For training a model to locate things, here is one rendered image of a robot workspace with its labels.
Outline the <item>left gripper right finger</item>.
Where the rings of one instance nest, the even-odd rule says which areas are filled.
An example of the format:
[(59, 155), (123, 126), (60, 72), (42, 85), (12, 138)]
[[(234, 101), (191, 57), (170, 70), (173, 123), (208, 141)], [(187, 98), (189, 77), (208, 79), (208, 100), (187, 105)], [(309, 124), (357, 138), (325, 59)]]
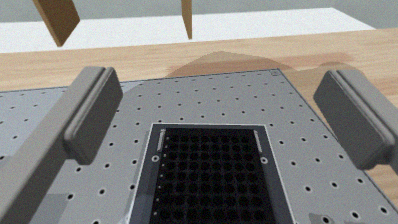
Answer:
[(313, 100), (359, 170), (398, 176), (398, 108), (358, 70), (328, 70)]

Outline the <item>black well plate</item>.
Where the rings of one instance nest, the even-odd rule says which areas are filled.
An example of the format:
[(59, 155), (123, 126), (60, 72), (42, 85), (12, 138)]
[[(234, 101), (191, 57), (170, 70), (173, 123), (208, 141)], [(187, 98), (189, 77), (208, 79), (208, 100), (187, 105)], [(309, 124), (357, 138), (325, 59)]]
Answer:
[(166, 128), (149, 224), (276, 224), (254, 130)]

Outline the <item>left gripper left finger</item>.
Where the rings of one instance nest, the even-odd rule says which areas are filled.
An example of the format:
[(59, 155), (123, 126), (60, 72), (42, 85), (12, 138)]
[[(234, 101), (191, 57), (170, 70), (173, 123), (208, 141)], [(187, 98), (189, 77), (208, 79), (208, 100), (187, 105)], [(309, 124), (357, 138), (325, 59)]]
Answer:
[(82, 69), (0, 171), (0, 224), (29, 224), (66, 159), (92, 164), (122, 97), (113, 67)]

